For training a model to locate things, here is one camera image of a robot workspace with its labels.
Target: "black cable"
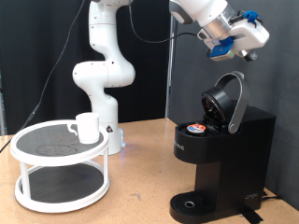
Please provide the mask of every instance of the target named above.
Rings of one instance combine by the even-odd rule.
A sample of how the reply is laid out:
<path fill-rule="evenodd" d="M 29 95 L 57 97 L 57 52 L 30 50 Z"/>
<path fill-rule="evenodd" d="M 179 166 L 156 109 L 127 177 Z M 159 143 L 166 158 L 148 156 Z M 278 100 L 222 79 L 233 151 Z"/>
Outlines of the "black cable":
<path fill-rule="evenodd" d="M 279 196 L 263 197 L 263 198 L 262 198 L 262 202 L 267 201 L 267 200 L 269 200 L 269 199 L 282 199 L 282 198 L 280 198 Z"/>
<path fill-rule="evenodd" d="M 137 34 L 137 32 L 135 31 L 135 27 L 134 27 L 134 25 L 133 25 L 133 19 L 132 19 L 131 0 L 129 0 L 129 11 L 130 11 L 130 20 L 131 20 L 132 30 L 133 30 L 135 36 L 136 36 L 139 40 L 142 40 L 142 41 L 144 41 L 144 42 L 147 42 L 147 43 L 150 43 L 150 44 L 161 44 L 161 43 L 164 43 L 164 42 L 166 42 L 166 41 L 169 41 L 169 40 L 172 40 L 172 39 L 174 39 L 174 38 L 177 38 L 177 37 L 179 37 L 180 35 L 194 35 L 194 36 L 197 36 L 197 35 L 192 34 L 192 33 L 181 33 L 181 34 L 179 34 L 179 35 L 175 35 L 175 36 L 173 36 L 173 37 L 171 37 L 171 38 L 168 38 L 168 39 L 165 39 L 165 40 L 160 40 L 160 41 L 149 41 L 149 40 L 146 40 L 146 39 L 140 37 L 140 36 Z"/>
<path fill-rule="evenodd" d="M 33 117 L 34 117 L 35 114 L 36 114 L 36 111 L 37 111 L 38 108 L 40 107 L 40 104 L 41 104 L 41 102 L 42 102 L 42 100 L 43 100 L 44 93 L 45 93 L 45 90 L 46 90 L 46 88 L 47 88 L 47 86 L 48 86 L 50 77 L 51 77 L 53 71 L 55 70 L 57 64 L 60 62 L 60 60 L 62 59 L 62 57 L 63 57 L 63 55 L 64 55 L 64 52 L 65 52 L 65 49 L 66 49 L 66 46 L 67 46 L 67 43 L 68 43 L 68 40 L 69 40 L 69 36 L 71 35 L 71 30 L 72 30 L 72 28 L 73 28 L 73 26 L 74 26 L 74 24 L 75 24 L 75 21 L 77 20 L 78 15 L 80 14 L 80 12 L 81 12 L 81 10 L 82 10 L 82 8 L 83 8 L 83 6 L 84 6 L 84 3 L 85 3 L 85 0 L 82 1 L 82 4 L 81 4 L 81 6 L 80 6 L 80 9 L 78 10 L 78 13 L 77 13 L 76 17 L 74 18 L 74 20 L 73 20 L 73 22 L 72 22 L 72 25 L 71 25 L 71 27 L 70 27 L 69 30 L 68 30 L 68 35 L 67 35 L 67 39 L 66 39 L 65 44 L 64 44 L 63 51 L 61 52 L 61 54 L 60 54 L 60 56 L 59 56 L 59 58 L 58 58 L 56 64 L 53 66 L 52 70 L 50 71 L 50 73 L 49 73 L 49 75 L 48 75 L 46 84 L 45 84 L 44 89 L 43 89 L 43 91 L 42 91 L 42 93 L 41 93 L 41 95 L 40 95 L 40 99 L 39 99 L 39 102 L 38 102 L 36 108 L 35 108 L 34 111 L 30 114 L 30 116 L 28 117 L 28 119 L 26 120 L 26 122 L 22 125 L 22 127 L 18 130 L 18 132 L 19 132 L 20 130 L 24 129 L 24 128 L 27 126 L 27 124 L 33 119 Z M 8 141 L 2 148 L 1 148 L 0 153 L 1 153 L 1 152 L 8 146 L 8 144 L 10 143 L 10 141 L 11 141 L 11 139 L 10 139 L 10 140 L 9 140 L 9 141 Z"/>

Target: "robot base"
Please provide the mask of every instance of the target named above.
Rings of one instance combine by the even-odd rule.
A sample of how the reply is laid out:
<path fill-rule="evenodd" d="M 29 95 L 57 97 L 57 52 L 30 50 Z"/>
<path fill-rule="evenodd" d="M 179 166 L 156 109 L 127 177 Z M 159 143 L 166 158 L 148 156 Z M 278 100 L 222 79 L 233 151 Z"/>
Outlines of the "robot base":
<path fill-rule="evenodd" d="M 123 130 L 119 128 L 118 122 L 100 123 L 100 126 L 108 132 L 108 155 L 119 153 L 125 147 L 125 143 L 123 142 Z"/>

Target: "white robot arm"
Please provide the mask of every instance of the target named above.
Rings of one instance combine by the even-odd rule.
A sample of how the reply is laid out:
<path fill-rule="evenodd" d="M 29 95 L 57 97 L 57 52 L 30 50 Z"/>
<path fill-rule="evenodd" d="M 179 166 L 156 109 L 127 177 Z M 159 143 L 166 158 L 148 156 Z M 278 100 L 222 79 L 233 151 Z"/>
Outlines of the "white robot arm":
<path fill-rule="evenodd" d="M 104 55 L 100 62 L 78 63 L 73 71 L 75 83 L 89 96 L 92 111 L 99 114 L 100 126 L 109 134 L 109 155 L 124 147 L 118 123 L 118 102 L 104 88 L 131 85 L 135 69 L 122 56 L 118 45 L 116 12 L 128 0 L 94 0 L 90 4 L 89 33 L 91 47 Z"/>
<path fill-rule="evenodd" d="M 104 88 L 131 85 L 135 79 L 135 69 L 121 55 L 117 41 L 116 12 L 129 3 L 130 0 L 92 0 L 90 44 L 106 60 L 79 63 L 73 71 L 75 83 L 88 94 L 92 111 L 99 114 L 100 125 L 109 132 L 109 155 L 121 151 L 124 143 L 118 126 L 118 102 L 105 94 Z M 256 17 L 249 15 L 251 23 L 234 17 L 225 0 L 170 0 L 170 12 L 181 23 L 198 21 L 203 27 L 198 37 L 211 49 L 209 57 L 215 61 L 230 59 L 234 52 L 248 60 L 249 50 L 262 47 L 269 38 Z"/>
<path fill-rule="evenodd" d="M 214 61 L 235 54 L 253 61 L 257 55 L 249 51 L 263 47 L 270 36 L 257 13 L 236 15 L 225 0 L 170 0 L 169 11 L 180 23 L 198 21 L 202 27 L 198 37 L 210 48 L 208 56 Z"/>

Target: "black coffee machine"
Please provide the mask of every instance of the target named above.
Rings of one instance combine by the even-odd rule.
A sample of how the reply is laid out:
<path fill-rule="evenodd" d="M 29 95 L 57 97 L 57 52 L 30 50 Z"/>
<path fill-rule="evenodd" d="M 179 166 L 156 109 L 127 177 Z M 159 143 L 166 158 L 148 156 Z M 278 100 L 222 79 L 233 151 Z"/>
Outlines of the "black coffee machine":
<path fill-rule="evenodd" d="M 241 86 L 236 103 L 223 91 L 234 78 Z M 249 98 L 244 75 L 226 74 L 203 93 L 203 120 L 177 126 L 175 155 L 197 168 L 195 190 L 170 202 L 176 221 L 206 223 L 238 214 L 251 223 L 263 221 L 254 210 L 261 207 L 276 118 L 248 106 Z"/>

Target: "black wall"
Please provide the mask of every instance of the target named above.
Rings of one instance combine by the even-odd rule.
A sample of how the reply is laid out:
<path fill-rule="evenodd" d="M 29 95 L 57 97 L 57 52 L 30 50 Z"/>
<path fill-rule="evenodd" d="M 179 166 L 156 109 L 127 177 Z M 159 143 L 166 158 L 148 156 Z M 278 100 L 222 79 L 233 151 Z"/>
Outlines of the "black wall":
<path fill-rule="evenodd" d="M 192 36 L 177 39 L 172 77 L 170 119 L 175 123 L 203 116 L 202 92 L 224 74 L 240 71 L 251 86 L 250 105 L 277 116 L 266 187 L 299 209 L 299 2 L 295 0 L 228 1 L 235 10 L 255 10 L 262 15 L 270 40 L 256 49 L 259 58 L 245 63 L 235 57 L 215 63 L 206 57 L 206 45 Z M 181 32 L 198 33 L 197 23 L 179 25 Z M 237 98 L 239 87 L 226 88 Z"/>
<path fill-rule="evenodd" d="M 19 130 L 37 105 L 81 3 L 81 0 L 0 1 L 0 69 L 9 134 Z M 89 98 L 72 79 L 77 63 L 104 60 L 89 45 L 89 4 L 85 0 L 64 57 L 30 124 L 73 119 L 79 113 L 91 111 Z M 133 17 L 135 29 L 142 37 L 150 40 L 169 37 L 168 0 L 135 0 Z M 132 32 L 128 7 L 118 11 L 117 23 L 121 52 L 136 70 L 133 85 L 106 89 L 119 102 L 119 120 L 163 118 L 168 43 L 151 45 L 138 40 Z"/>

